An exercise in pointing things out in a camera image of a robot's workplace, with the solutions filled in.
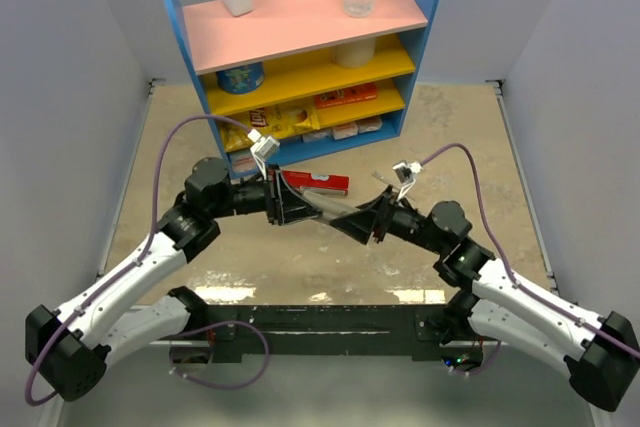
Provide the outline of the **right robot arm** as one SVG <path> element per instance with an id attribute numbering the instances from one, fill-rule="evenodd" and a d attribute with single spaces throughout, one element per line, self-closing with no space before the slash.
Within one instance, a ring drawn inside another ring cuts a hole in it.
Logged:
<path id="1" fill-rule="evenodd" d="M 464 305 L 445 316 L 459 340 L 474 333 L 505 342 L 556 368 L 595 407 L 613 412 L 639 372 L 639 343 L 631 322 L 572 304 L 509 270 L 475 242 L 455 201 L 427 215 L 386 190 L 373 201 L 331 207 L 330 224 L 360 243 L 391 234 L 438 255 L 434 268 L 459 290 Z"/>

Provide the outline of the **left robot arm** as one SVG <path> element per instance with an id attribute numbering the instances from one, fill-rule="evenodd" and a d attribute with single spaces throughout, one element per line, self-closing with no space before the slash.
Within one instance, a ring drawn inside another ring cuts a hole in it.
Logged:
<path id="1" fill-rule="evenodd" d="M 262 212 L 273 225 L 318 219 L 322 209 L 289 185 L 273 165 L 265 174 L 233 183 L 223 160 L 198 161 L 174 205 L 127 259 L 73 299 L 25 319 L 25 358 L 33 381 L 41 376 L 66 401 L 101 380 L 117 346 L 107 335 L 151 287 L 186 266 L 220 234 L 218 219 Z"/>

